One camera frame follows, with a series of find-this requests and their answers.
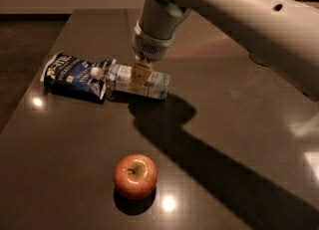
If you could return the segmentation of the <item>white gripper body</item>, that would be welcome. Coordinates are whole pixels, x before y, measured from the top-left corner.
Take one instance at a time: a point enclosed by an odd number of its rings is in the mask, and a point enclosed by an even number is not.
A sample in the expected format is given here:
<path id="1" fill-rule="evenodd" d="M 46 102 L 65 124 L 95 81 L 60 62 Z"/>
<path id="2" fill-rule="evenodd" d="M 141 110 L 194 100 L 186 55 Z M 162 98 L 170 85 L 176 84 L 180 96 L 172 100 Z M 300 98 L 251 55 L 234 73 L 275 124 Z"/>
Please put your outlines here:
<path id="1" fill-rule="evenodd" d="M 170 48 L 177 27 L 190 10 L 164 0 L 145 0 L 134 29 L 132 44 L 140 59 L 157 62 Z"/>

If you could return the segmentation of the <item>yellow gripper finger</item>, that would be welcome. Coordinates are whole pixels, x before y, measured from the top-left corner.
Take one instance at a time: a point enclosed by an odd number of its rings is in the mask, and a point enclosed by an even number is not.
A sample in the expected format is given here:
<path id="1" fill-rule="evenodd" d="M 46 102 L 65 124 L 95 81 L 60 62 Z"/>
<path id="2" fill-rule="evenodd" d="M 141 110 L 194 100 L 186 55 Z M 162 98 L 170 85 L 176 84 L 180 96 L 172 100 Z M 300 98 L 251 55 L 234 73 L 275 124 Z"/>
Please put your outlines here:
<path id="1" fill-rule="evenodd" d="M 132 65 L 130 87 L 140 90 L 153 72 L 153 64 L 144 58 L 136 58 Z"/>

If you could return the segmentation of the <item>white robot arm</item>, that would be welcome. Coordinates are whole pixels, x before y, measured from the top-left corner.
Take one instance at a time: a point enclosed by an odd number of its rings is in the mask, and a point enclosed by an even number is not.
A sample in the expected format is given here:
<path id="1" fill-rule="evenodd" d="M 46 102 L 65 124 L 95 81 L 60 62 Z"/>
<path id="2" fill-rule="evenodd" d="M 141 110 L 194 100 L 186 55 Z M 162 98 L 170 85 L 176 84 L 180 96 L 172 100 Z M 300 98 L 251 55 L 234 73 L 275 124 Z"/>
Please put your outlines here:
<path id="1" fill-rule="evenodd" d="M 319 100 L 319 12 L 293 0 L 145 0 L 135 54 L 165 57 L 177 26 L 193 11 L 310 100 Z"/>

